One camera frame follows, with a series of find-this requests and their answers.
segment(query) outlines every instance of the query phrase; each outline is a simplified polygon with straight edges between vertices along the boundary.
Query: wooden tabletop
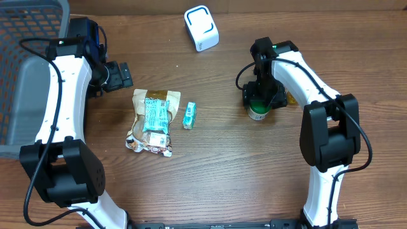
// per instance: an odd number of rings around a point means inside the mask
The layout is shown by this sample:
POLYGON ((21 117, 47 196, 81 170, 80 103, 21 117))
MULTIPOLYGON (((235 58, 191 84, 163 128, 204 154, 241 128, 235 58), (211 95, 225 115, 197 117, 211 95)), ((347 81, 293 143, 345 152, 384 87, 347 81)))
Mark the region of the wooden tabletop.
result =
MULTIPOLYGON (((298 218, 310 170, 298 143, 302 111, 288 106, 253 121, 235 86, 254 40, 269 36, 293 41, 321 79, 359 101, 374 157, 345 176, 340 217, 358 219, 361 228, 406 228, 407 11, 214 15, 220 42, 202 53, 182 15, 92 19, 107 33, 109 59, 128 63, 134 86, 89 101, 86 143, 104 164, 107 192, 136 222, 298 218), (135 88, 181 92, 171 158, 124 146, 135 88), (182 127, 189 101, 198 107, 192 131, 182 127)), ((240 84, 253 79, 247 71, 240 84)), ((351 167, 366 159, 362 144, 351 167)), ((0 171, 0 228, 30 228, 22 216, 29 178, 15 160, 1 159, 0 171)), ((32 195, 36 221, 64 210, 32 195)), ((72 215, 46 228, 85 223, 72 215)))

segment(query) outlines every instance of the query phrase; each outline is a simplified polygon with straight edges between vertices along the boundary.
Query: black cable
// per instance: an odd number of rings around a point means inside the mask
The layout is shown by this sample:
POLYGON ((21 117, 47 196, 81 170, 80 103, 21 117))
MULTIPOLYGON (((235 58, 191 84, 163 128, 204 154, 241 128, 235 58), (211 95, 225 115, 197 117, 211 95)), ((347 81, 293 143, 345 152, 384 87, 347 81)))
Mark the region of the black cable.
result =
POLYGON ((52 139, 53 136, 55 135, 55 131, 57 129, 57 122, 58 122, 58 115, 59 115, 59 111, 60 111, 60 107, 61 107, 61 100, 62 100, 62 76, 61 73, 58 69, 58 67, 48 58, 46 58, 44 55, 35 52, 34 50, 31 50, 30 48, 26 47, 25 45, 23 45, 24 42, 28 42, 28 41, 51 41, 51 39, 48 38, 26 38, 26 39, 21 39, 18 43, 19 45, 26 51, 41 57, 42 59, 46 60, 48 63, 51 64, 51 66, 54 68, 55 72, 57 72, 57 76, 58 76, 58 98, 57 98, 57 105, 55 108, 55 114, 53 117, 53 121, 52 121, 52 125, 51 125, 51 132, 50 132, 50 136, 48 138, 48 141, 46 143, 45 149, 43 151, 43 154, 41 155, 41 158, 39 159, 39 162, 36 166, 36 169, 31 177, 31 182, 30 185, 28 187, 27 190, 27 194, 25 195, 25 200, 24 200, 24 209, 23 209, 23 214, 24 214, 24 219, 26 220, 26 222, 32 226, 45 226, 48 225, 50 223, 53 223, 54 221, 61 219, 73 212, 83 212, 83 214, 86 214, 100 229, 103 229, 104 227, 97 221, 97 219, 95 218, 95 216, 93 216, 92 214, 90 214, 90 212, 88 212, 88 210, 86 209, 82 209, 82 208, 77 208, 77 209, 72 209, 69 211, 66 211, 58 216, 55 216, 52 219, 49 219, 47 221, 44 222, 34 222, 33 220, 30 219, 29 214, 28 214, 28 205, 30 202, 30 198, 31 198, 31 193, 32 193, 32 189, 34 188, 34 183, 38 177, 38 172, 39 172, 39 168, 43 165, 45 158, 47 157, 48 154, 48 150, 50 148, 50 145, 52 143, 52 139))
POLYGON ((104 29, 102 26, 99 26, 100 31, 103 33, 103 38, 104 38, 104 56, 106 56, 107 53, 107 38, 106 38, 106 33, 104 32, 104 29))
POLYGON ((339 111, 340 111, 343 115, 345 115, 345 116, 356 126, 356 128, 358 129, 358 131, 361 133, 361 135, 362 135, 362 137, 363 137, 363 139, 364 139, 364 142, 366 143, 366 146, 368 147, 368 153, 369 153, 368 161, 367 161, 364 165, 362 165, 362 166, 360 166, 360 167, 357 167, 357 168, 354 168, 354 169, 343 170, 343 171, 337 173, 337 174, 334 176, 334 178, 333 178, 333 181, 334 181, 334 182, 332 182, 331 194, 329 195, 329 203, 328 203, 328 226, 327 226, 327 228, 331 228, 332 201, 333 201, 333 195, 334 195, 334 192, 335 192, 335 184, 336 184, 336 182, 337 182, 337 180, 338 180, 338 177, 339 177, 340 175, 345 174, 345 173, 348 173, 348 172, 357 172, 357 171, 363 170, 363 169, 365 169, 367 166, 369 166, 369 164, 371 163, 372 158, 373 158, 373 150, 372 150, 372 148, 371 148, 369 139, 368 139, 367 135, 364 133, 362 127, 346 112, 345 109, 343 109, 334 99, 332 99, 332 98, 324 91, 323 88, 321 88, 321 87, 318 85, 318 83, 316 82, 316 80, 314 79, 314 77, 312 77, 312 75, 311 75, 303 66, 301 66, 299 63, 294 62, 294 61, 291 61, 291 60, 280 59, 280 58, 276 58, 276 59, 273 59, 273 60, 285 62, 285 63, 288 63, 288 64, 292 64, 292 65, 298 67, 299 69, 301 69, 301 70, 310 78, 310 80, 311 80, 312 83, 315 85, 315 87, 318 89, 318 91, 319 91, 323 96, 325 96, 325 98, 327 98, 329 101, 331 101, 331 102, 339 109, 339 111))
POLYGON ((240 75, 241 75, 244 71, 246 71, 246 69, 250 68, 250 67, 253 66, 254 64, 255 64, 255 62, 249 64, 248 66, 244 67, 244 68, 239 72, 239 74, 237 74, 237 76, 236 76, 236 87, 237 87, 239 90, 243 90, 243 88, 239 86, 239 77, 240 77, 240 75))

